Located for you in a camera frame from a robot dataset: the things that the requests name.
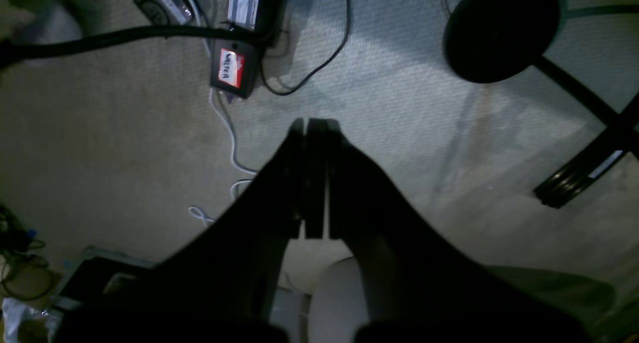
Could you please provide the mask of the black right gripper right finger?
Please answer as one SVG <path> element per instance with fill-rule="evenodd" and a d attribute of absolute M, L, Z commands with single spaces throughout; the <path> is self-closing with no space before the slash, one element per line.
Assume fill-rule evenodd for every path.
<path fill-rule="evenodd" d="M 354 343 L 582 343 L 572 315 L 528 295 L 457 250 L 332 119 L 308 122 L 310 174 L 324 183 L 307 222 L 358 263 L 366 323 Z"/>

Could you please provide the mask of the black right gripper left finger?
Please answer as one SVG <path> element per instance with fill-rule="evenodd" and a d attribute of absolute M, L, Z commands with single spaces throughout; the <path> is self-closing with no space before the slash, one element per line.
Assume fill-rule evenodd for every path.
<path fill-rule="evenodd" d="M 287 343 L 269 322 L 301 230 L 304 121 L 217 221 L 173 256 L 62 319 L 57 343 Z"/>

